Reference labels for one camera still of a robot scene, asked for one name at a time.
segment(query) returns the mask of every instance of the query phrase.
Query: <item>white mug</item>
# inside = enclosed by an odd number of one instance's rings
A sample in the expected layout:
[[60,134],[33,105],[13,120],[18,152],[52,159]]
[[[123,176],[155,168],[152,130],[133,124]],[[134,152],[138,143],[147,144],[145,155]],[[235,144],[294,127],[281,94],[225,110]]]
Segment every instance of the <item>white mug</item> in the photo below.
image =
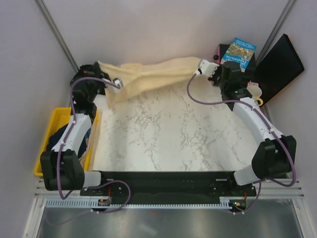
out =
[[253,100],[256,102],[259,101],[260,103],[258,103],[258,105],[262,106],[263,100],[260,98],[260,96],[262,95],[261,88],[256,85],[250,85],[247,87],[247,90],[251,93]]

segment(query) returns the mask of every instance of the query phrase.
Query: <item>white wall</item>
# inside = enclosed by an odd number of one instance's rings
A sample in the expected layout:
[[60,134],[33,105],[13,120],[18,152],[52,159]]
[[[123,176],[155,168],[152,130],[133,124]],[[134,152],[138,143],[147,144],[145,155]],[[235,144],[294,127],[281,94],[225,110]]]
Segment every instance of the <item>white wall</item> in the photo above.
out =
[[287,0],[44,0],[78,65],[211,59],[239,37],[259,53]]
[[2,2],[0,32],[0,237],[18,238],[46,127],[74,71],[32,0]]
[[268,109],[274,124],[297,140],[296,171],[317,227],[317,2],[298,1],[276,40],[287,34],[305,71],[276,95]]

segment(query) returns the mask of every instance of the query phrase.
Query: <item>yellow plastic crate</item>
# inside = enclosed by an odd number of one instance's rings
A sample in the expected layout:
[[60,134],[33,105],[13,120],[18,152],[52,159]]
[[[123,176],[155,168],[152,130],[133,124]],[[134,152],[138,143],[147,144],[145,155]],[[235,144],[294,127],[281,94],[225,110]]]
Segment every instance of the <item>yellow plastic crate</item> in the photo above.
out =
[[[45,138],[44,138],[44,141],[43,141],[43,144],[41,147],[41,152],[38,156],[38,159],[37,159],[37,162],[35,165],[34,174],[36,176],[43,176],[40,157],[41,157],[42,152],[46,150],[46,147],[47,147],[48,142],[49,142],[49,138],[52,135],[54,135],[58,129],[60,129],[61,127],[63,127],[64,125],[69,123],[70,112],[71,112],[71,108],[55,108],[53,115],[51,117],[50,125],[49,125],[49,127],[46,131],[46,134],[45,134]],[[94,121],[95,126],[92,128],[91,136],[94,136],[94,134],[95,134],[97,121],[98,121],[98,110],[97,110],[95,121]],[[84,171],[87,171],[89,168],[89,162],[90,162],[90,157],[91,157],[91,153],[92,153],[92,148],[93,148],[93,146],[91,146],[89,148],[87,157],[85,159]]]

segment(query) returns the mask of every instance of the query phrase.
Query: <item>towel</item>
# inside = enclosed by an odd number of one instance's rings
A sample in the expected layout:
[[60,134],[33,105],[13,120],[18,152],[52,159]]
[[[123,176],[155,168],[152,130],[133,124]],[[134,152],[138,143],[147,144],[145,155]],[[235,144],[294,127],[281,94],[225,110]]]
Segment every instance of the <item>towel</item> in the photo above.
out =
[[111,80],[120,78],[124,85],[118,93],[110,87],[106,88],[108,106],[113,107],[115,102],[130,99],[149,90],[188,80],[197,70],[200,60],[197,57],[185,57],[151,65],[126,63],[120,66],[99,61],[101,70],[107,73]]

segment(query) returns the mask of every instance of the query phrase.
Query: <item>marble tabletop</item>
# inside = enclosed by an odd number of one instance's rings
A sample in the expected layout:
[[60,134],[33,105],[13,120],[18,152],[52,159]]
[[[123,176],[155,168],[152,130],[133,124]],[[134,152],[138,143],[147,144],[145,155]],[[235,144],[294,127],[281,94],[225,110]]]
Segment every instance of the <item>marble tabletop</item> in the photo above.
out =
[[[250,164],[257,149],[248,128],[227,105],[193,102],[182,82],[143,93],[100,111],[91,170],[231,171]],[[204,102],[221,100],[220,89],[196,78],[191,94]]]

